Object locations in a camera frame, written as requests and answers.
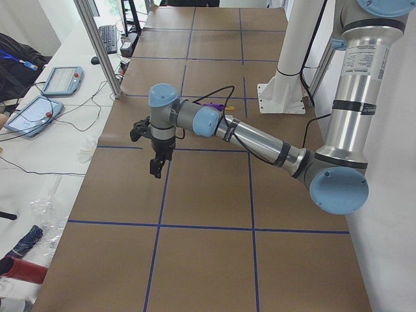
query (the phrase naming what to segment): blue strap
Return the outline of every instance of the blue strap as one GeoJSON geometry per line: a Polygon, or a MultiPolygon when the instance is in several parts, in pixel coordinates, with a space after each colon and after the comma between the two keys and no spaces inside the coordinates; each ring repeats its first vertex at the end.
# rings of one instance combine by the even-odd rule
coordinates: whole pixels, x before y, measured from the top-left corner
{"type": "Polygon", "coordinates": [[[0,50],[0,58],[5,59],[5,60],[15,60],[16,62],[20,62],[20,59],[14,57],[13,55],[8,54],[7,52],[3,50],[0,50]]]}

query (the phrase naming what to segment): white mounting base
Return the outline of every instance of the white mounting base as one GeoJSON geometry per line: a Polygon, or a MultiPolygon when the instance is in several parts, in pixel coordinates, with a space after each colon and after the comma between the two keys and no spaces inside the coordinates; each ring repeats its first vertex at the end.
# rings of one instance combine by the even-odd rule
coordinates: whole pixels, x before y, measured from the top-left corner
{"type": "Polygon", "coordinates": [[[305,105],[302,101],[302,91],[298,90],[296,98],[299,98],[298,101],[288,101],[286,98],[287,91],[281,99],[281,103],[274,101],[273,98],[273,86],[274,79],[269,83],[262,83],[257,85],[257,94],[259,96],[259,107],[261,114],[305,114],[305,105]]]}

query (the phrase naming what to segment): robotic arm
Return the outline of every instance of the robotic arm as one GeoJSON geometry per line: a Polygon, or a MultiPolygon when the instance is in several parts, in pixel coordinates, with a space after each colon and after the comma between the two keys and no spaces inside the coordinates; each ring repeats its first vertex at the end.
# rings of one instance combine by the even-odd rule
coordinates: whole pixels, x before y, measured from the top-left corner
{"type": "Polygon", "coordinates": [[[151,139],[156,155],[150,161],[150,173],[160,178],[166,160],[172,160],[176,127],[203,137],[216,135],[288,171],[306,186],[321,209],[338,215],[351,213],[368,197],[364,177],[368,161],[363,148],[389,49],[404,34],[407,13],[414,6],[414,1],[406,0],[336,2],[333,43],[346,53],[328,134],[316,152],[296,148],[216,109],[182,99],[169,84],[150,89],[150,116],[134,124],[131,140],[151,139]]]}

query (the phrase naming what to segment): black keyboard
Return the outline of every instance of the black keyboard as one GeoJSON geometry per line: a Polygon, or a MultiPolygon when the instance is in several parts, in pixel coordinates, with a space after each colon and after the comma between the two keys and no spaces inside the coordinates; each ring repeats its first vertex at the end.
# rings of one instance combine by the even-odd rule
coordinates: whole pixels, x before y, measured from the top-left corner
{"type": "Polygon", "coordinates": [[[117,53],[117,28],[115,25],[98,27],[98,33],[107,54],[117,53]]]}

